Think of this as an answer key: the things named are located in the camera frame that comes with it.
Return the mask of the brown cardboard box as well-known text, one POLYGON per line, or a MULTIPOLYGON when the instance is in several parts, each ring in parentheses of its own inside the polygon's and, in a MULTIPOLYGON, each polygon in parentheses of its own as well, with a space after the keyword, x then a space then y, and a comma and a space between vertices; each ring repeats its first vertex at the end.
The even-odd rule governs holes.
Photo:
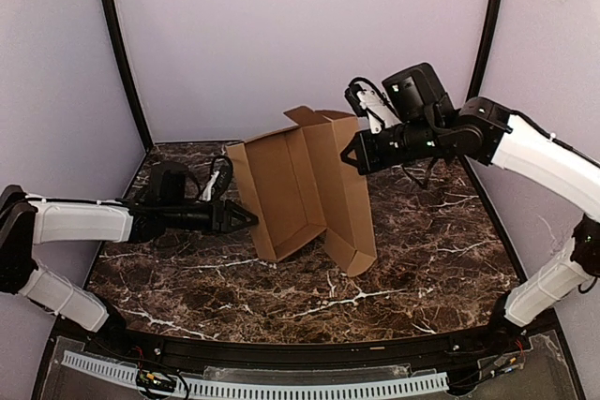
POLYGON ((226 148, 242 204, 259 220, 250 229, 257 256, 279 262, 323 235, 347 276, 363 274, 377 258, 368 184, 340 158, 358 120, 307 106, 285 114, 291 127, 226 148))

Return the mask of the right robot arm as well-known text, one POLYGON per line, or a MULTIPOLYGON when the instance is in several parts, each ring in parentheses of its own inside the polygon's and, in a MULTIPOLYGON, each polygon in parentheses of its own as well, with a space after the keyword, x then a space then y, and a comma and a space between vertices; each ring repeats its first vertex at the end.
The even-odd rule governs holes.
POLYGON ((597 161, 525 113, 489 98, 472 97, 455 108, 429 63, 399 71, 380 86, 356 77, 344 96, 354 114, 368 120, 368 127, 356 132, 340 154, 361 175, 462 156, 522 176, 582 212, 562 250, 497 301, 491 329, 519 332, 573 289, 598 279, 597 161))

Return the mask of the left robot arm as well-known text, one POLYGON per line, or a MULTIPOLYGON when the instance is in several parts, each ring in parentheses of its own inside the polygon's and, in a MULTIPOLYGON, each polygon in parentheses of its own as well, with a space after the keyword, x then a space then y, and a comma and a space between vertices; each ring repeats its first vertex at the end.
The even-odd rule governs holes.
POLYGON ((168 161, 150 171, 146 187, 130 200, 47 198, 7 186, 1 194, 1 290, 21 295, 90 333, 126 326, 124 318, 95 294, 36 261, 33 248, 54 242, 143 244, 167 230, 225 234, 258 224, 256 215, 224 197, 233 164, 215 157, 201 185, 189 168, 168 161))

